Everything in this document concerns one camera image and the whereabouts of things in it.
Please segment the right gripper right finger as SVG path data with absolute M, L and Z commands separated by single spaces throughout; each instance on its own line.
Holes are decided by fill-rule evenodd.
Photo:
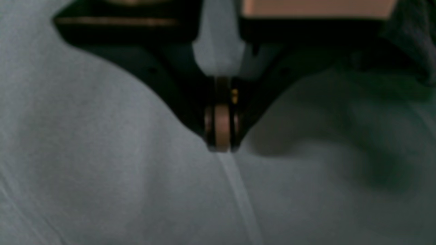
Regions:
M 377 37 L 397 0 L 237 0 L 246 46 L 237 75 L 215 78 L 215 150 L 235 152 L 298 79 Z

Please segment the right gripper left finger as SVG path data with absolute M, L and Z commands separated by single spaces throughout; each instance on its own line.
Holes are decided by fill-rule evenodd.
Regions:
M 133 5 L 74 0 L 53 16 L 53 24 L 66 43 L 143 82 L 210 151 L 217 151 L 214 81 L 199 68 L 193 51 L 202 6 L 202 0 Z

